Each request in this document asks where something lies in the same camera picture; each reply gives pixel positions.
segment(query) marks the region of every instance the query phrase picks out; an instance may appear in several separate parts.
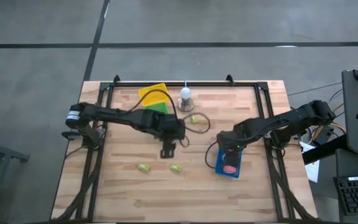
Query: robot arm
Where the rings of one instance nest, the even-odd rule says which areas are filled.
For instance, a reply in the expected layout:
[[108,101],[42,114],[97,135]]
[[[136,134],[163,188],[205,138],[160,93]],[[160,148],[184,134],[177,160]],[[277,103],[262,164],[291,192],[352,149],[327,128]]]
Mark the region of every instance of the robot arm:
[[174,114],[164,114],[154,110],[138,109],[123,111],[101,108],[89,103],[78,103],[70,107],[66,125],[77,129],[89,147],[97,147],[102,135],[90,126],[90,121],[129,125],[137,131],[149,133],[163,141],[161,158],[172,158],[176,145],[174,140],[185,138],[185,122]]
[[232,131],[221,131],[216,139],[219,148],[226,152],[224,172],[235,172],[240,163],[238,153],[262,137],[268,138],[272,146],[282,148],[293,135],[303,134],[313,125],[329,125],[335,117],[326,102],[316,100],[271,118],[247,119],[234,125]]

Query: gray floor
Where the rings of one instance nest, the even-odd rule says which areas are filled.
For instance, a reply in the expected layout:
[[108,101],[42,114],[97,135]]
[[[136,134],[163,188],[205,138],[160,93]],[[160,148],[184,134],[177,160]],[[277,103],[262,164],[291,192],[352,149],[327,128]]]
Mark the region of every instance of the gray floor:
[[[0,44],[92,43],[103,0],[0,0]],[[112,0],[101,42],[358,41],[358,1]],[[0,222],[47,220],[90,49],[0,49],[0,144],[31,153],[12,162]],[[358,47],[99,49],[91,80],[285,80],[289,94],[341,81],[358,68]],[[289,97],[297,107],[340,85]],[[335,107],[341,98],[332,102]],[[344,125],[344,117],[337,120]],[[313,185],[319,216],[337,220],[327,185]]]

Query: butcher block tabletop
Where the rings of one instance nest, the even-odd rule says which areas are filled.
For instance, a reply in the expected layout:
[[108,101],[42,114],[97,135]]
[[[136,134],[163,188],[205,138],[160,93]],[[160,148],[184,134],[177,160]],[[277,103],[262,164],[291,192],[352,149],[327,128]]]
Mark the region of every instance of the butcher block tabletop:
[[[281,80],[266,81],[274,114],[288,111],[287,93]],[[84,82],[80,102],[95,103],[100,82]],[[176,103],[181,87],[167,87]],[[139,100],[138,87],[114,87],[112,108],[128,110]],[[255,91],[252,87],[191,87],[195,107],[211,120],[205,134],[187,131],[187,148],[177,144],[175,157],[161,159],[162,142],[150,134],[135,131],[130,126],[108,124],[106,144],[96,197],[94,222],[256,222],[276,221],[275,205],[263,141],[243,150],[241,173],[238,179],[214,173],[204,161],[208,146],[215,142],[218,132],[232,130],[233,125],[247,118],[258,117]],[[267,116],[263,93],[262,101]],[[173,112],[167,103],[170,113]],[[178,111],[182,118],[188,113]],[[207,121],[197,116],[198,123],[186,120],[186,126],[203,130]],[[70,141],[67,153],[79,148],[82,140]],[[208,153],[208,162],[215,164],[218,146]],[[69,206],[81,185],[86,149],[67,157],[52,218]],[[316,217],[316,209],[298,146],[286,148],[284,157],[288,181],[295,197]],[[149,172],[138,169],[139,164],[150,166]],[[182,166],[182,172],[170,170],[172,164]],[[90,190],[85,199],[86,217]],[[284,214],[285,199],[280,193]]]

